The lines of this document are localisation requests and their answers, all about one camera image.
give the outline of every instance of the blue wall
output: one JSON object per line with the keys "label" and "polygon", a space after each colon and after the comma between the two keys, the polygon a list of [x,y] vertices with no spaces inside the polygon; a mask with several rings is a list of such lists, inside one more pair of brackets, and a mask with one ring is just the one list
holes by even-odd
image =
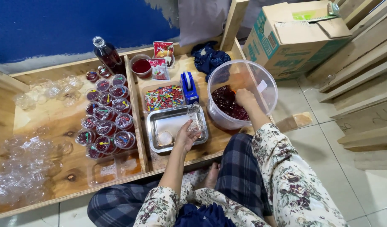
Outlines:
{"label": "blue wall", "polygon": [[144,0],[0,0],[0,63],[91,52],[95,36],[116,48],[152,44],[179,36],[170,27]]}

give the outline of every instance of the stainless steel tray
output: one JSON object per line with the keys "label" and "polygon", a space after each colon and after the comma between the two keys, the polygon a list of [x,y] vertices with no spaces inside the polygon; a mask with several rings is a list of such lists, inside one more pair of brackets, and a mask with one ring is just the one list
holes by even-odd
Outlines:
{"label": "stainless steel tray", "polygon": [[[187,106],[177,106],[163,110],[152,111],[147,116],[147,134],[149,136],[150,149],[156,153],[167,152],[172,150],[175,142],[176,133],[190,118],[187,115]],[[201,137],[198,138],[193,145],[204,143],[208,140],[209,131],[205,121],[203,109],[196,113],[193,119],[201,121],[205,126]],[[158,142],[158,134],[161,132],[170,132],[172,134],[172,143],[169,145],[160,145]]]}

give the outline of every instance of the plaid pants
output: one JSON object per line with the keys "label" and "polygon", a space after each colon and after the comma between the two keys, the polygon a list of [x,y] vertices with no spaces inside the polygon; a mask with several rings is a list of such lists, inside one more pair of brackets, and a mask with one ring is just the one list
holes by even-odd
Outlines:
{"label": "plaid pants", "polygon": [[[215,190],[263,218],[271,216],[272,209],[258,162],[252,155],[251,141],[248,134],[231,137],[223,152]],[[103,188],[91,198],[87,214],[97,227],[133,226],[147,194],[158,183],[125,183]]]}

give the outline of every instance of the red packet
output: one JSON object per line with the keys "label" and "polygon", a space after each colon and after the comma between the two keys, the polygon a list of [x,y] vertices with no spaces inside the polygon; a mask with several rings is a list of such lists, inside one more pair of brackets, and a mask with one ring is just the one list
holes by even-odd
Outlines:
{"label": "red packet", "polygon": [[167,70],[166,60],[163,58],[148,59],[153,73],[151,78],[153,80],[170,80],[170,75]]}
{"label": "red packet", "polygon": [[174,43],[173,42],[153,42],[154,58],[163,58],[166,60],[167,67],[171,67],[174,59]]}

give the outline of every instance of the cardboard box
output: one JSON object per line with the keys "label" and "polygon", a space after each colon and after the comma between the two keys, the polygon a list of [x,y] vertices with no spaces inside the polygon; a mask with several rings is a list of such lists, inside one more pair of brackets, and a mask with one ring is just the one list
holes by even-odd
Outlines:
{"label": "cardboard box", "polygon": [[243,52],[276,81],[294,79],[334,54],[352,35],[342,18],[330,15],[330,1],[263,7]]}

